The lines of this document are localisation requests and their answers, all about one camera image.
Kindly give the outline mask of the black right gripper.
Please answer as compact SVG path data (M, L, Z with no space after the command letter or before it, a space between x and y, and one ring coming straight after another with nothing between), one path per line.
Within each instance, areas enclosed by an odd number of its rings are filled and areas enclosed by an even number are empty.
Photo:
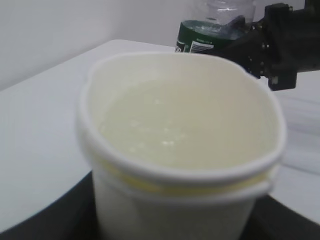
M264 17L253 26L239 15L221 29L242 35L204 53L232 61L256 78L267 78L272 91L294 89L298 73L320 69L318 0L307 0L298 10L282 2L267 5Z

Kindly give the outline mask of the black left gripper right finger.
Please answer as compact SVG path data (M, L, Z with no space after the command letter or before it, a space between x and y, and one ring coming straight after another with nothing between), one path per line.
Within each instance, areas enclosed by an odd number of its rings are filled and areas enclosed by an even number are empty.
M259 198L241 240L320 240L320 225L271 196Z

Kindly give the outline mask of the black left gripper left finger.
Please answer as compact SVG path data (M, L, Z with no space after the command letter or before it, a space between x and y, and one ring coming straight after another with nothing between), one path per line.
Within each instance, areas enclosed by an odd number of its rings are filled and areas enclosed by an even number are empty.
M44 210L0 234L2 240L99 240L92 174Z

